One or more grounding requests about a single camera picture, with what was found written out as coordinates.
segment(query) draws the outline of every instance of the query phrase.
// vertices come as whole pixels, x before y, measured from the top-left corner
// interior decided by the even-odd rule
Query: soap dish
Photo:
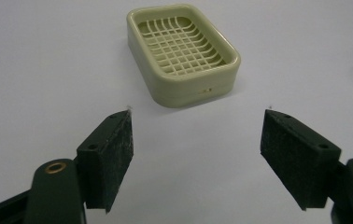
[[[240,55],[196,7],[139,8],[127,24],[130,50],[158,104],[181,107],[233,88]]]

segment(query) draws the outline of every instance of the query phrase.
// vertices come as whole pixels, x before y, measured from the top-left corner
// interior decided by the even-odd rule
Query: screw hole
[[[326,144],[319,144],[318,146],[319,146],[320,148],[329,148],[328,145],[326,145]]]
[[[91,144],[88,146],[89,149],[96,149],[98,148],[98,145],[97,144]]]
[[[65,162],[57,161],[48,165],[45,169],[45,172],[49,175],[54,175],[61,172],[63,169],[65,169],[65,167],[66,167]]]

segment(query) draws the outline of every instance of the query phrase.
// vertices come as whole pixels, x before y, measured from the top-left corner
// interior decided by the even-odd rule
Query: white surface
[[[171,3],[0,1],[0,202],[129,105],[134,159],[89,223],[331,223],[261,157],[261,126],[270,106],[353,158],[353,1],[190,1],[243,61],[232,93],[182,109],[153,102],[127,47],[127,13]]]

